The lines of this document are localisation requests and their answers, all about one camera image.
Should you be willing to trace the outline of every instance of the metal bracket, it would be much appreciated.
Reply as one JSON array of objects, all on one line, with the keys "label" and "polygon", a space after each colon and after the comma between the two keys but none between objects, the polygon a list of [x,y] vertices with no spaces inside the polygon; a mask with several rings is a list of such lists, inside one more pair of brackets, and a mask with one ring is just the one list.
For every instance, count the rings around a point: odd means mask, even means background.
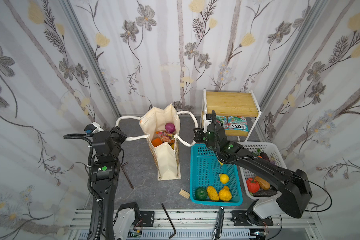
[{"label": "metal bracket", "polygon": [[154,219],[155,219],[155,211],[141,211],[141,223],[139,227],[153,227],[154,226]]},{"label": "metal bracket", "polygon": [[[231,221],[233,222],[235,227],[252,226],[251,224],[247,223],[247,220],[245,218],[245,211],[231,211],[231,213]],[[264,226],[264,222],[267,226],[273,226],[273,221],[271,217],[263,219],[263,222],[259,223],[258,226]]]}]

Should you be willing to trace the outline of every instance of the white bag handle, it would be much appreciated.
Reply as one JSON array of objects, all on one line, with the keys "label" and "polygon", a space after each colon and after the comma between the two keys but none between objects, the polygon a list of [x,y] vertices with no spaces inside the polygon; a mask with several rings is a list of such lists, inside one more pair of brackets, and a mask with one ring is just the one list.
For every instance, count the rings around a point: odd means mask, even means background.
[{"label": "white bag handle", "polygon": [[[195,116],[191,112],[189,112],[189,111],[177,112],[178,115],[183,114],[183,113],[187,113],[187,114],[191,115],[191,118],[193,119],[193,122],[195,123],[195,127],[198,127],[197,120],[196,120]],[[181,137],[178,134],[175,134],[173,137],[177,138],[182,144],[184,144],[187,147],[192,147],[196,143],[195,141],[192,141],[192,143],[189,144],[186,141],[182,140]]]},{"label": "white bag handle", "polygon": [[[133,119],[136,119],[136,120],[139,120],[140,121],[140,117],[136,117],[136,116],[121,116],[120,118],[118,118],[116,120],[116,124],[115,124],[115,127],[118,127],[119,126],[119,123],[120,123],[120,120],[121,119],[128,119],[128,118],[133,118]],[[148,138],[149,137],[149,134],[147,135],[141,135],[141,136],[138,136],[138,137],[127,137],[126,141],[134,141],[134,140],[137,140],[137,139],[141,139],[141,138]]]}]

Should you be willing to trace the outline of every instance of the wooden shelf top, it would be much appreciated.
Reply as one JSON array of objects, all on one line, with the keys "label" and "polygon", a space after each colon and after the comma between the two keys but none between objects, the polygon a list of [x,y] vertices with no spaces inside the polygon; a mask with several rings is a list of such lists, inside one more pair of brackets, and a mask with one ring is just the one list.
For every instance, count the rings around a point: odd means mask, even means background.
[{"label": "wooden shelf top", "polygon": [[206,92],[206,105],[207,113],[215,110],[216,115],[257,117],[259,114],[250,93]]}]

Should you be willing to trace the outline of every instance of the wooden block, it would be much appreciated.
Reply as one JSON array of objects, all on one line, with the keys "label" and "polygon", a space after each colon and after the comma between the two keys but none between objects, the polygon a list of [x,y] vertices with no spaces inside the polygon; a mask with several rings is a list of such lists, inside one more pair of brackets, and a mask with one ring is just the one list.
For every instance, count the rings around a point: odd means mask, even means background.
[{"label": "wooden block", "polygon": [[189,199],[189,196],[190,196],[189,192],[186,192],[182,189],[182,190],[180,190],[179,194],[182,195],[183,197],[185,197],[186,199]]}]

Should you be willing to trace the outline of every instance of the yellow squash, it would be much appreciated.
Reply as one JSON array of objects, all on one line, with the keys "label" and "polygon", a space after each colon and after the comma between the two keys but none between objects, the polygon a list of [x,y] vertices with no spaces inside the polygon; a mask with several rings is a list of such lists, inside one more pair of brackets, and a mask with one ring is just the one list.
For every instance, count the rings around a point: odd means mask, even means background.
[{"label": "yellow squash", "polygon": [[261,189],[268,190],[271,187],[269,182],[267,182],[266,180],[262,179],[259,176],[256,176],[254,179],[259,183]]},{"label": "yellow squash", "polygon": [[217,191],[214,187],[209,186],[206,188],[206,192],[208,194],[209,199],[211,199],[214,202],[217,202],[220,200],[219,195],[217,194]]},{"label": "yellow squash", "polygon": [[224,202],[230,201],[232,199],[232,194],[229,191],[229,187],[224,186],[223,189],[221,189],[219,192],[219,197],[220,197],[221,201],[224,201]]}]

